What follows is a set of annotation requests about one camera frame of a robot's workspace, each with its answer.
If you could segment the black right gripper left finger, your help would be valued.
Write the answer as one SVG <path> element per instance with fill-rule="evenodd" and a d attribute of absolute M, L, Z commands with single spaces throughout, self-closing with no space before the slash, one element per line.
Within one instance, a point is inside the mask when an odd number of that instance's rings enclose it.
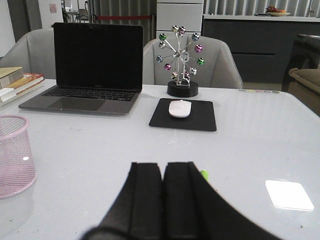
<path fill-rule="evenodd" d="M 156 163 L 133 162 L 117 198 L 83 240 L 161 240 L 162 177 Z"/>

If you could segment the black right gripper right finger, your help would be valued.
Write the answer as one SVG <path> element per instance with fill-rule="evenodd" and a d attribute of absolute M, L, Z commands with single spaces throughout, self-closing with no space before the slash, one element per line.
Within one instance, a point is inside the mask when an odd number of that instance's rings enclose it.
<path fill-rule="evenodd" d="M 164 173 L 167 240 L 275 240 L 205 180 L 193 162 L 171 162 Z"/>

